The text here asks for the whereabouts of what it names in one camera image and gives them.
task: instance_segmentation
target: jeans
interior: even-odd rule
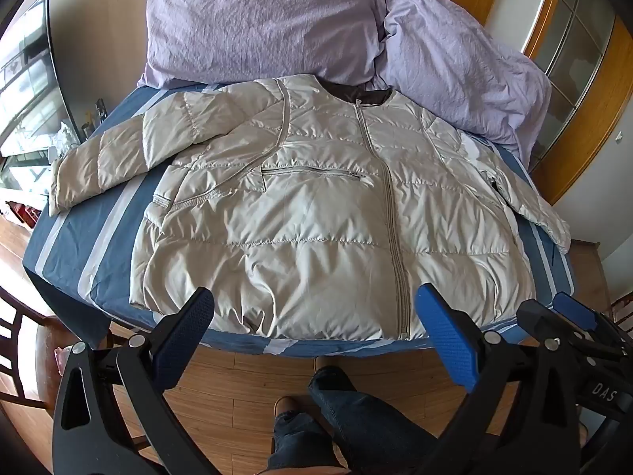
[[[385,473],[417,467],[437,439],[374,396],[359,393],[343,370],[321,368],[309,392],[334,429],[334,442],[350,470]],[[309,466],[341,466],[332,437],[305,412],[280,414],[273,432],[275,452],[268,470]]]

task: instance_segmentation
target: bed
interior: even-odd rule
[[[218,85],[193,85],[187,91],[211,91]],[[182,90],[137,88],[117,106],[95,133],[102,133],[144,112],[169,94]],[[504,162],[531,184],[522,164],[505,148],[485,141]],[[33,231],[23,258],[27,274],[49,306],[72,331],[95,346],[111,320],[128,328],[148,331],[161,318],[157,313],[129,304],[132,247],[143,211],[152,199],[169,161],[147,175],[73,207],[68,213],[42,217]],[[562,291],[572,294],[574,281],[567,256],[561,254],[537,225],[517,215],[520,237],[529,257],[537,299],[550,305]],[[525,337],[515,319],[490,325],[508,341]],[[248,334],[208,330],[203,344],[242,353],[273,353],[289,357],[344,354],[356,357],[432,347],[428,339],[413,341],[307,341],[269,339]]]

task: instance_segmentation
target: television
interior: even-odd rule
[[[0,38],[0,200],[43,207],[49,160],[84,140],[57,79],[49,0],[37,0]]]

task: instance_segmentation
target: beige puffer jacket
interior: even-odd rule
[[[131,300],[171,314],[208,287],[220,331],[419,338],[425,282],[483,326],[535,294],[508,206],[570,244],[489,148],[396,91],[354,105],[312,75],[169,96],[54,164],[51,215],[174,154],[138,231]]]

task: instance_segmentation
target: lavender pillowcase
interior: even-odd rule
[[[527,166],[552,94],[545,74],[451,0],[387,0],[387,10],[372,87],[399,90]]]
[[[138,86],[312,73],[357,85],[375,73],[385,0],[148,0]]]

